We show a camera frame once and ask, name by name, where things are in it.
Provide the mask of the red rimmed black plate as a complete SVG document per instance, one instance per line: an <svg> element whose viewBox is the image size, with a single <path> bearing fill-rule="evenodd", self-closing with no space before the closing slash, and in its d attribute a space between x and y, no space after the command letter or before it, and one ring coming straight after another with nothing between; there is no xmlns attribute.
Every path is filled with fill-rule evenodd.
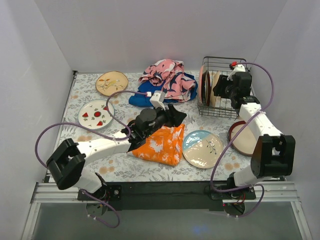
<svg viewBox="0 0 320 240"><path fill-rule="evenodd" d="M245 121L237 121L235 122L228 131L228 138L231 140L239 130L245 125ZM232 146L235 150L245 156L252 156L255 146L256 139L250 128L247 126L238 137L232 142Z"/></svg>

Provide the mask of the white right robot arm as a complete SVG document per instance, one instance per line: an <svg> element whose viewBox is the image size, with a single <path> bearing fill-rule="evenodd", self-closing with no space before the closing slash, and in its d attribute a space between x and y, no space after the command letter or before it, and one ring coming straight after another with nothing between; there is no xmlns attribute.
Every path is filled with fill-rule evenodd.
<svg viewBox="0 0 320 240"><path fill-rule="evenodd" d="M256 140L250 165L232 173L223 189L213 188L237 199L245 189L273 177L289 176L293 172L296 140L285 135L268 119L259 100L251 95L252 76L238 71L220 75L213 88L217 97L229 99L231 106L245 121Z"/></svg>

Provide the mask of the blue and cream plate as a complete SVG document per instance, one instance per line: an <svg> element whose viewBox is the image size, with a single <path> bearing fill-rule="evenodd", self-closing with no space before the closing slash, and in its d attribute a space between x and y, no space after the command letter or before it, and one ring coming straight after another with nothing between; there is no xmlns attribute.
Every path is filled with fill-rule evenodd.
<svg viewBox="0 0 320 240"><path fill-rule="evenodd" d="M186 161L200 169L213 168L223 149L221 140L206 130L189 133L182 144L182 153Z"/></svg>

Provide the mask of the white blue rimmed plate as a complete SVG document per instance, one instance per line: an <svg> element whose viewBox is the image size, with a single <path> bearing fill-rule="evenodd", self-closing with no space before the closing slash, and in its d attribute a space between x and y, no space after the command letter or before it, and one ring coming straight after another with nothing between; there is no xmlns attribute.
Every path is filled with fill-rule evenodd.
<svg viewBox="0 0 320 240"><path fill-rule="evenodd" d="M100 130L107 127L115 114L114 106L106 100L95 99L84 104L78 112L78 123L91 130Z"/></svg>

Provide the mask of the tan bird pattern plate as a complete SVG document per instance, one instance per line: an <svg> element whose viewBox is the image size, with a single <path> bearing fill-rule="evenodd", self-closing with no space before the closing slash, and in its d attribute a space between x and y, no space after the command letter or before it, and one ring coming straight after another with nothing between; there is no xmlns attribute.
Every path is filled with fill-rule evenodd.
<svg viewBox="0 0 320 240"><path fill-rule="evenodd" d="M102 74L95 83L96 90L104 96L110 96L115 92L123 91L128 86L129 80L125 74L119 71L109 71Z"/></svg>

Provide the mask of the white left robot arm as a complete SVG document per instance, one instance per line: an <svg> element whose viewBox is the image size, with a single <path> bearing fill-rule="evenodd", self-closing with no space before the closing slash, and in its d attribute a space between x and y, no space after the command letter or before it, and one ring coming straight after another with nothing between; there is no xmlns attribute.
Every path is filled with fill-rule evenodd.
<svg viewBox="0 0 320 240"><path fill-rule="evenodd" d="M59 190L71 187L83 189L95 199L106 196L103 179L96 173L86 172L85 165L99 159L135 150L146 143L146 139L161 127L178 127L187 114L172 104L165 108L145 108L126 128L111 138L75 142L65 139L46 162Z"/></svg>

